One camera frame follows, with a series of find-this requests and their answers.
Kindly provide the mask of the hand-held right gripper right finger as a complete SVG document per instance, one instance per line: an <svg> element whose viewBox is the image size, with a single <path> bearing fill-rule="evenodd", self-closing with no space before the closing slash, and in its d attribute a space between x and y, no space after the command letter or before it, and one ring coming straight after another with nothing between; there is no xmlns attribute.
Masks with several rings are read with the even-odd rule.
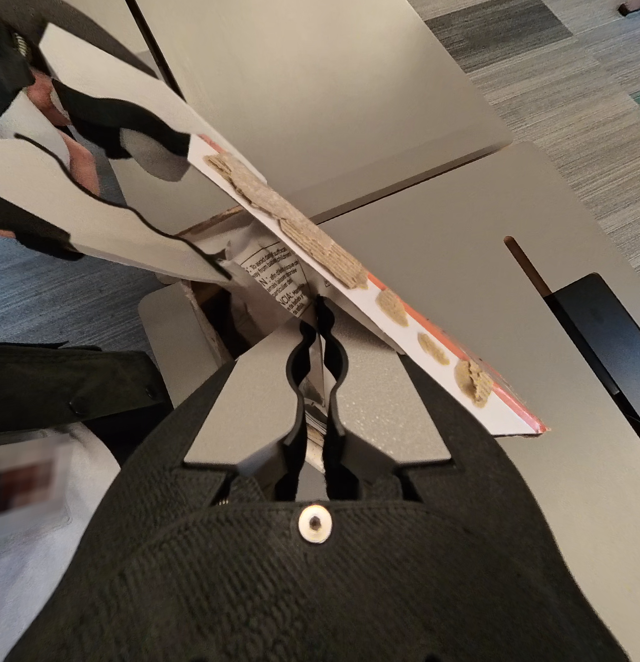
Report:
<svg viewBox="0 0 640 662"><path fill-rule="evenodd" d="M323 464L332 501L363 499L380 479L451 466L403 356L327 298L316 314L329 390Z"/></svg>

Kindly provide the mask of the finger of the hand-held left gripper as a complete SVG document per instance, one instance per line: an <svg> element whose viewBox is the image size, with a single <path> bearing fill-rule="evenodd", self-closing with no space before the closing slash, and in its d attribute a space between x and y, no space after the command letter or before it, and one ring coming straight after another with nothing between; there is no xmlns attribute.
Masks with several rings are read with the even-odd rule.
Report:
<svg viewBox="0 0 640 662"><path fill-rule="evenodd" d="M63 28L49 23L39 48L67 113L94 127L117 130L118 146L143 170L163 181L189 169L191 137L205 136L215 150L240 158L265 177L170 87Z"/></svg>
<svg viewBox="0 0 640 662"><path fill-rule="evenodd" d="M0 230L180 279L227 283L213 256L151 226L135 210L109 203L76 183L59 158L34 141L0 139Z"/></svg>

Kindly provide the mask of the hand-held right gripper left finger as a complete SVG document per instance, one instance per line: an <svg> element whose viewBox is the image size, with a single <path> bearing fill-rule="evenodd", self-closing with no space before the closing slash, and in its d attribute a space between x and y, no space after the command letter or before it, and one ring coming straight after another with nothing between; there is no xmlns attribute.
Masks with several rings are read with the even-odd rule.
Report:
<svg viewBox="0 0 640 662"><path fill-rule="evenodd" d="M267 497L294 501L308 444L300 385L316 338L289 320L236 360L185 464L254 478Z"/></svg>

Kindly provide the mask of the black orchid lego box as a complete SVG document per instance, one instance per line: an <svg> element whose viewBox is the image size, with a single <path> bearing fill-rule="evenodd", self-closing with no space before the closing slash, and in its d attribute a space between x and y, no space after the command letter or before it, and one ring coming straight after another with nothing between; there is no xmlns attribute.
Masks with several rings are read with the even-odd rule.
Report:
<svg viewBox="0 0 640 662"><path fill-rule="evenodd" d="M548 426L512 392L502 377L403 301L336 240L262 182L240 158L226 150L217 152L215 146L207 137L193 135L188 170L194 170L227 194L233 206L172 236L213 256L225 269L219 235L235 227L234 218L245 213L247 219L257 220L286 244L299 257L307 275L316 277L308 312L317 328L316 303L312 299L324 297L389 343L493 436L533 438L548 431ZM212 283L224 289L230 282L182 280Z"/></svg>

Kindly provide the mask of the white paper bag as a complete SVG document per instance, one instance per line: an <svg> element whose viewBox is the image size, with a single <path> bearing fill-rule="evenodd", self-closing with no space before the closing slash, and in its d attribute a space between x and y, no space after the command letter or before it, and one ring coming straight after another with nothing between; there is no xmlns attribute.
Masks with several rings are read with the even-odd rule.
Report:
<svg viewBox="0 0 640 662"><path fill-rule="evenodd" d="M225 288L231 294L237 332L255 345L293 317L313 324L308 308L316 277L307 275L299 257L257 220L247 219L245 213L234 220L235 227L222 232L219 241L225 269L232 274ZM301 383L305 408L315 420L308 426L306 461L321 474L327 421L323 349L320 339L311 346L310 372Z"/></svg>

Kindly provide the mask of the person's black jacket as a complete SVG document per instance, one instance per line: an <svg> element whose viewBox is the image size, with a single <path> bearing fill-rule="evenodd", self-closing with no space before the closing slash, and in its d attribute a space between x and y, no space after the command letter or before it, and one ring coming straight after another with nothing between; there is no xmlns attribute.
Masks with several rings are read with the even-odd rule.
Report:
<svg viewBox="0 0 640 662"><path fill-rule="evenodd" d="M0 434L80 423L123 465L173 409L144 352L0 343Z"/></svg>

